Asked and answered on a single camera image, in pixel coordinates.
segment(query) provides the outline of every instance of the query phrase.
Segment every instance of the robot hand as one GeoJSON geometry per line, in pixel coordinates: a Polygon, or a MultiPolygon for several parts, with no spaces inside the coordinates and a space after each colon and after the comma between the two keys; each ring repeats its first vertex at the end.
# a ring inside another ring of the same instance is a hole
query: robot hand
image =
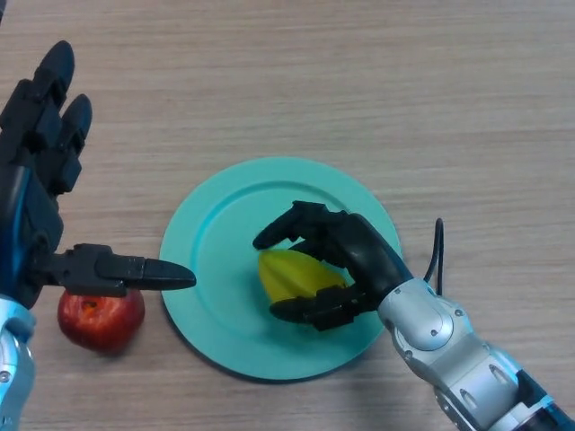
{"type": "MultiPolygon", "coordinates": [[[[440,220],[437,227],[435,251],[443,244],[440,220]]],[[[432,386],[458,429],[575,431],[575,422],[508,353],[474,332],[463,307],[429,286],[433,262],[424,278],[414,277],[363,216],[298,201],[264,228],[253,246],[264,250],[298,239],[303,241],[292,250],[345,268],[355,284],[273,303],[270,311],[277,318],[329,330],[360,313],[377,312],[396,351],[432,386]]]]}
{"type": "MultiPolygon", "coordinates": [[[[0,0],[0,14],[5,2],[0,0]]],[[[75,62],[61,41],[32,80],[21,80],[0,114],[0,429],[18,429],[35,364],[28,343],[31,308],[44,286],[73,295],[124,296],[127,289],[194,286],[187,268],[158,259],[114,254],[109,246],[78,244],[56,253],[64,231],[58,197],[71,192],[78,157],[92,122],[85,95],[62,117],[75,62]]]]}

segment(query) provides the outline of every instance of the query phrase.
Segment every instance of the wood grain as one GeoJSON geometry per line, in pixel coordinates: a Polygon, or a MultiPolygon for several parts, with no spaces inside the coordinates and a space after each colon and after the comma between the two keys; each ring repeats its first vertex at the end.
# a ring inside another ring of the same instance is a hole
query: wood grain
{"type": "MultiPolygon", "coordinates": [[[[0,29],[0,100],[58,40],[94,108],[62,247],[157,256],[199,183],[259,155],[314,158],[385,204],[414,271],[446,223],[446,294],[575,416],[575,3],[27,0],[0,29]]],[[[63,339],[46,288],[22,429],[453,430],[388,336],[311,383],[197,359],[157,295],[119,361],[63,339]]]]}

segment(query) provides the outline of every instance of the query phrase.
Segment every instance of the apple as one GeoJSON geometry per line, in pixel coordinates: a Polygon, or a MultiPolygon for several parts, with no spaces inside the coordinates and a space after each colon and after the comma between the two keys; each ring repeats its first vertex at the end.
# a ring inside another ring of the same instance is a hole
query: apple
{"type": "Polygon", "coordinates": [[[58,303],[57,322],[77,346],[117,355],[134,338],[145,314],[144,296],[136,289],[129,289],[121,298],[71,295],[64,291],[58,303]]]}

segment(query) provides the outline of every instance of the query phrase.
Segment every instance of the plate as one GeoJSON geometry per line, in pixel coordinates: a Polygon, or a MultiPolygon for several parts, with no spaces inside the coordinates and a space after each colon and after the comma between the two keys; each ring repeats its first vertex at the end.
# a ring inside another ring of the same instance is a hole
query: plate
{"type": "Polygon", "coordinates": [[[160,251],[160,259],[194,271],[198,283],[162,296],[181,337],[233,375],[265,382],[318,377],[360,356],[384,330],[374,312],[324,332],[270,314],[252,241],[294,200],[362,214],[401,256],[394,224],[381,203],[331,166],[265,157],[229,167],[200,184],[173,215],[160,251]]]}

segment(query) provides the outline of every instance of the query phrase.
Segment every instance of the wire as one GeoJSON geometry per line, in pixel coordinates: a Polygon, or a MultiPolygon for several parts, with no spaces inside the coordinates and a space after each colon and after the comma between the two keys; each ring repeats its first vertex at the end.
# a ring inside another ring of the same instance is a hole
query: wire
{"type": "Polygon", "coordinates": [[[443,294],[443,220],[438,218],[435,222],[435,238],[433,240],[433,252],[431,253],[431,262],[429,263],[428,271],[423,278],[427,283],[431,280],[431,276],[435,271],[436,265],[438,266],[438,280],[436,285],[436,293],[441,296],[443,294]]]}

